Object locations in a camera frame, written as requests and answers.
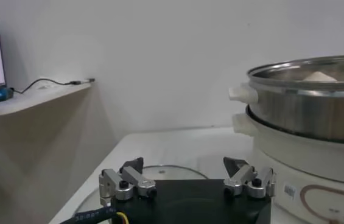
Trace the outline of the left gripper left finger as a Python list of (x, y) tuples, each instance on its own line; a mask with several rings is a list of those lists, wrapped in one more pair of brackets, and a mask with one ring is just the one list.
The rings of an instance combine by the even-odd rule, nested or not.
[(134, 193), (142, 198), (155, 198), (156, 182), (142, 174), (143, 168), (144, 158), (139, 157), (123, 163), (117, 172), (113, 169), (103, 169), (99, 174), (100, 204), (107, 206), (109, 198), (128, 201), (134, 197)]

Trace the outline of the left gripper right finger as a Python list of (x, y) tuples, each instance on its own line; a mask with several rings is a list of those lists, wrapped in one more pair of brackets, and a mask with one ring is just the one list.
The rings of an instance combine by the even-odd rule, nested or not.
[(229, 175), (223, 181), (224, 193), (238, 197), (246, 193), (251, 198), (274, 197), (276, 174), (271, 167), (257, 170), (242, 159), (223, 158), (223, 164)]

